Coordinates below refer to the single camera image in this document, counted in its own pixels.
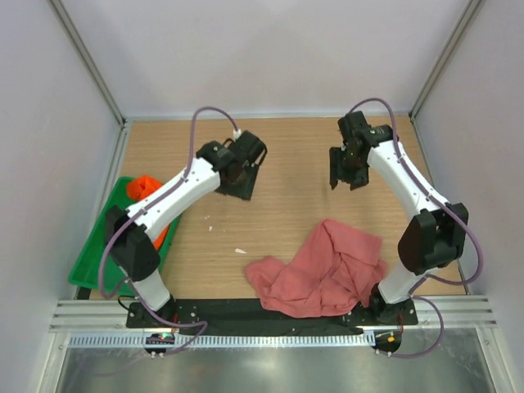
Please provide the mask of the pink t shirt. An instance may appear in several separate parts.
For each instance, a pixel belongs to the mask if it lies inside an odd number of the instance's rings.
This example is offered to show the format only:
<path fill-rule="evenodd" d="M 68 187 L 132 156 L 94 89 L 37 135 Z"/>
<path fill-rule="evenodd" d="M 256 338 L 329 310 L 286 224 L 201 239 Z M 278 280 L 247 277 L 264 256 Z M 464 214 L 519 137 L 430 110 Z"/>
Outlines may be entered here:
<path fill-rule="evenodd" d="M 317 224 L 294 258 L 273 256 L 245 267 L 262 307 L 293 318 L 348 314 L 369 305 L 372 289 L 386 277 L 382 239 L 334 219 Z"/>

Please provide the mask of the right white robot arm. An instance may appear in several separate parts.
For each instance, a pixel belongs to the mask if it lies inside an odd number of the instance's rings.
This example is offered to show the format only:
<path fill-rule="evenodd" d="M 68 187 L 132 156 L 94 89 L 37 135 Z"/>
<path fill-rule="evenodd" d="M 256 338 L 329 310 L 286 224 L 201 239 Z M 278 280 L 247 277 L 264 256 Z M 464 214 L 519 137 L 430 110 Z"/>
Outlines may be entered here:
<path fill-rule="evenodd" d="M 349 184 L 351 190 L 363 187 L 374 170 L 409 220 L 397 245 L 400 262 L 373 287 L 365 306 L 376 323 L 393 324 L 399 312 L 410 308 L 409 298 L 418 283 L 462 255 L 466 232 L 461 225 L 468 221 L 468 210 L 432 189 L 391 126 L 341 119 L 338 128 L 342 144 L 329 150 L 331 187 L 339 183 Z"/>

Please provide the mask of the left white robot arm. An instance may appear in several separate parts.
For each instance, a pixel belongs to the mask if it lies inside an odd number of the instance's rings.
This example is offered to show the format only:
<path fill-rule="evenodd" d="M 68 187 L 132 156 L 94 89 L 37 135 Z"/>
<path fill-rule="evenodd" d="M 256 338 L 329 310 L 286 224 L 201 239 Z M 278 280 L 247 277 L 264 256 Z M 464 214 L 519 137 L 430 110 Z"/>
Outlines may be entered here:
<path fill-rule="evenodd" d="M 154 241 L 188 207 L 218 192 L 249 201 L 267 147 L 251 133 L 223 143 L 204 144 L 187 167 L 150 196 L 106 212 L 104 256 L 110 256 L 143 302 L 145 317 L 155 327 L 167 326 L 175 300 L 160 277 L 160 252 Z"/>

